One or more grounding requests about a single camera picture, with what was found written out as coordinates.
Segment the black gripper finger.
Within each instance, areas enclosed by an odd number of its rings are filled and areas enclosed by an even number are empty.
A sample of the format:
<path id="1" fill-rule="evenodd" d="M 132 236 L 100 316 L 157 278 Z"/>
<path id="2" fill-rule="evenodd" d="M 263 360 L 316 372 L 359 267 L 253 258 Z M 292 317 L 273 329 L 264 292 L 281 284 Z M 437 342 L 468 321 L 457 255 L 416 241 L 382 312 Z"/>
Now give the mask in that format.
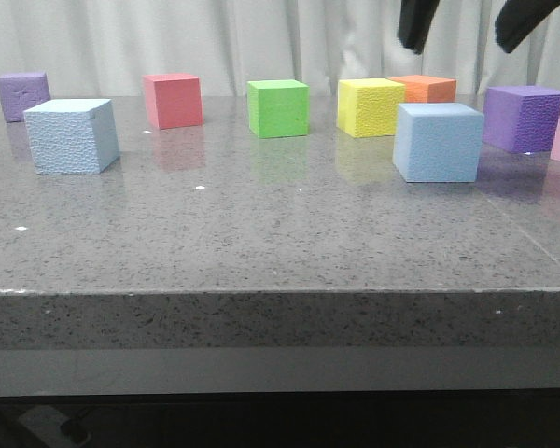
<path id="1" fill-rule="evenodd" d="M 398 39 L 414 54 L 422 54 L 428 31 L 439 0 L 402 0 L 400 3 Z"/>
<path id="2" fill-rule="evenodd" d="M 560 0 L 507 0 L 495 21 L 497 44 L 512 53 L 559 6 Z"/>

